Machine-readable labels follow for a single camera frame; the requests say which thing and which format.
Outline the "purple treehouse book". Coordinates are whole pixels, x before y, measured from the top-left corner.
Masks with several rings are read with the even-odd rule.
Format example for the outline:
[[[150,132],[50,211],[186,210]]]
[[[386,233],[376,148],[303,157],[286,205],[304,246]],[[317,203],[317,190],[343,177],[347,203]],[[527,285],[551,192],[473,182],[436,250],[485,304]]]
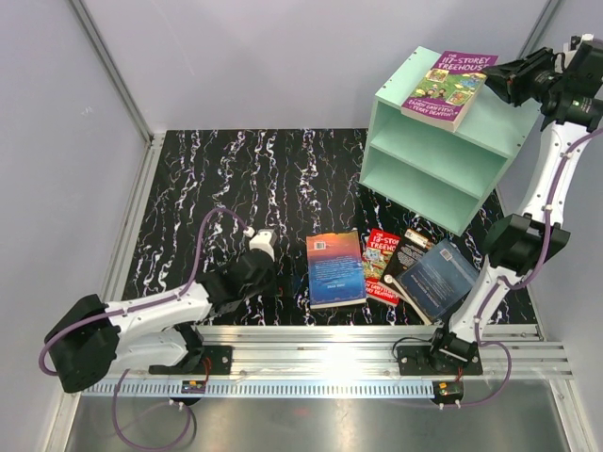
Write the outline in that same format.
[[[484,85],[483,69],[497,61],[495,55],[444,52],[402,103],[401,113],[455,132]]]

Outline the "blue orange sunset book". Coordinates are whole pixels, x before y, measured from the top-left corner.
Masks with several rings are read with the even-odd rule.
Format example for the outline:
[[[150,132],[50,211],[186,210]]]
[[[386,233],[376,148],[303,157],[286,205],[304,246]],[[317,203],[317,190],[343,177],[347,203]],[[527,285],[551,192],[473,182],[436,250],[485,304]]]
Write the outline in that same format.
[[[356,230],[306,238],[309,307],[322,310],[362,304],[366,281]]]

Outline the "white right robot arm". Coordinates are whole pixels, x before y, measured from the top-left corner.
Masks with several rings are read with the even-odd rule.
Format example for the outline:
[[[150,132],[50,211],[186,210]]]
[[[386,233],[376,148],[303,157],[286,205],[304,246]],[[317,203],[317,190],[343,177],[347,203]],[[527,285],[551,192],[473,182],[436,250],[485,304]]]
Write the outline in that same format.
[[[593,35],[572,37],[560,52],[543,47],[483,73],[486,86],[506,104],[539,104],[540,151],[518,210],[495,223],[486,237],[486,260],[476,284],[432,336],[427,363],[438,374],[475,362],[485,324],[500,302],[529,285],[566,246],[565,198],[586,146],[602,133],[602,102],[596,97],[602,87],[602,41]]]

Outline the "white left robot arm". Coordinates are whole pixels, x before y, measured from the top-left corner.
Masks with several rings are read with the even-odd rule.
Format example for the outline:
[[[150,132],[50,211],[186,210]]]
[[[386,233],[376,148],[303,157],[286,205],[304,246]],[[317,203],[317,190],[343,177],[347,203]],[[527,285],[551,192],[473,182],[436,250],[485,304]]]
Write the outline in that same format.
[[[204,356],[196,325],[275,288],[273,254],[254,249],[164,293],[111,302],[87,295],[46,334],[39,366],[67,394],[125,369],[191,374]]]

